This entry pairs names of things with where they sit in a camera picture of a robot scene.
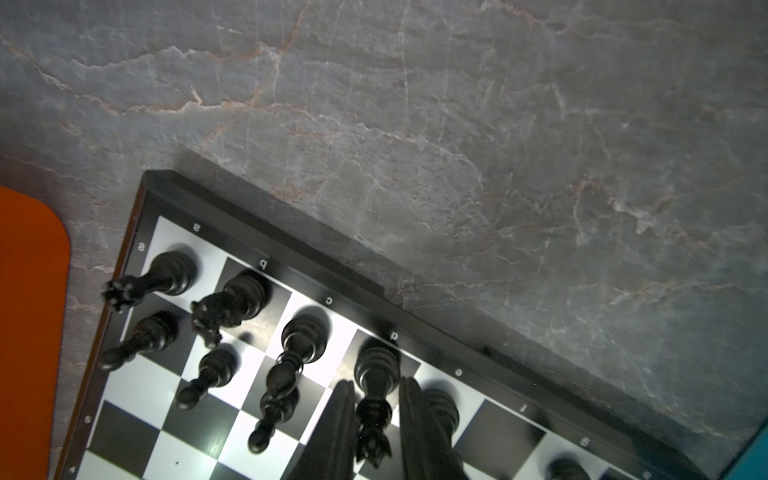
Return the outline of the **black chess queen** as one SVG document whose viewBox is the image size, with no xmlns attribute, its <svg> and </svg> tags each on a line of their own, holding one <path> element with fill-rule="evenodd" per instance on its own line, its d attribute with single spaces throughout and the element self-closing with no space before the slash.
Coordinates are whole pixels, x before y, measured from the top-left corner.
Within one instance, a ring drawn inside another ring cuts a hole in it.
<svg viewBox="0 0 768 480">
<path fill-rule="evenodd" d="M 382 460 L 392 455 L 384 432 L 392 418 L 387 396 L 399 384 L 400 354 L 377 341 L 370 340 L 361 347 L 354 367 L 354 380 L 362 390 L 356 414 L 359 430 L 356 439 L 356 460 L 369 462 L 378 469 Z"/>
</svg>

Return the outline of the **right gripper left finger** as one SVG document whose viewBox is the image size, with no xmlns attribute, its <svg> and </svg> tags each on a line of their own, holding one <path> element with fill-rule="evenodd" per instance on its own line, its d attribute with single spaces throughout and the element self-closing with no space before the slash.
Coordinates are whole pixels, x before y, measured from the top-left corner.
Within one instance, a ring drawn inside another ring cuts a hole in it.
<svg viewBox="0 0 768 480">
<path fill-rule="evenodd" d="M 288 479 L 353 478 L 358 421 L 354 383 L 339 381 Z"/>
</svg>

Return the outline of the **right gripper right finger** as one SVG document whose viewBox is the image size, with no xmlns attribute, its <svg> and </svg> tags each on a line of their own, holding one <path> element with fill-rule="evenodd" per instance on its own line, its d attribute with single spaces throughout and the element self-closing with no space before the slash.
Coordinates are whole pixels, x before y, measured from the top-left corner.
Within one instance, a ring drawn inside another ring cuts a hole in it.
<svg viewBox="0 0 768 480">
<path fill-rule="evenodd" d="M 460 415 L 445 390 L 423 390 L 413 377 L 399 386 L 400 439 L 405 479 L 467 479 L 453 450 L 452 436 Z"/>
</svg>

